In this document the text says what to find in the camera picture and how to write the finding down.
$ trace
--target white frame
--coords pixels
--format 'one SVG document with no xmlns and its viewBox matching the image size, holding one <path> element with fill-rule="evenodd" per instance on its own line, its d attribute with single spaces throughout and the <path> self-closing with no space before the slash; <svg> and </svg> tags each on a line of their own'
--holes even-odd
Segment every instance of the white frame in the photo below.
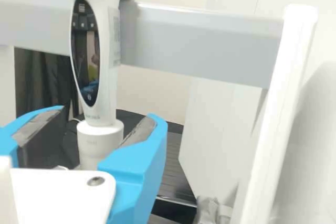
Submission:
<svg viewBox="0 0 336 224">
<path fill-rule="evenodd" d="M 5 48 L 0 50 L 0 58 L 13 59 L 13 46 L 69 55 L 69 27 L 60 24 L 70 23 L 70 0 L 0 0 L 0 5 L 0 45 Z M 270 87 L 252 174 L 246 186 L 238 190 L 232 218 L 233 224 L 266 224 L 317 11 L 306 6 L 289 7 L 282 31 L 283 20 L 126 1 L 121 2 L 120 10 L 122 63 Z M 204 48 L 210 48 L 211 54 Z M 228 57 L 237 51 L 235 57 Z M 2 61 L 1 79 L 14 80 L 13 71 L 9 73 L 12 76 L 4 71 L 13 69 L 12 63 Z M 4 109 L 13 105 L 13 100 L 2 98 L 0 104 Z"/>
</svg>

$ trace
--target white panel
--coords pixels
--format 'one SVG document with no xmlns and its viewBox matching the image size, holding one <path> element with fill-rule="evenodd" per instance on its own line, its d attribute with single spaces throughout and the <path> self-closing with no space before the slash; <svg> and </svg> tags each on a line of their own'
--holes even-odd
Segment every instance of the white panel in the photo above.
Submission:
<svg viewBox="0 0 336 224">
<path fill-rule="evenodd" d="M 233 207 L 253 148 L 250 134 L 259 97 L 254 87 L 201 79 L 193 83 L 179 161 L 195 196 L 217 197 Z"/>
<path fill-rule="evenodd" d="M 244 15 L 252 15 L 257 5 L 257 0 L 207 2 L 210 9 Z M 179 159 L 195 195 L 218 197 L 233 206 L 246 162 L 251 162 L 247 157 L 257 142 L 250 134 L 263 102 L 260 95 L 261 88 L 193 80 Z"/>
<path fill-rule="evenodd" d="M 10 157 L 0 156 L 0 223 L 18 224 L 11 167 Z"/>
<path fill-rule="evenodd" d="M 115 179 L 99 171 L 14 168 L 11 177 L 19 224 L 105 224 L 116 194 Z M 104 182 L 89 186 L 94 177 Z"/>
</svg>

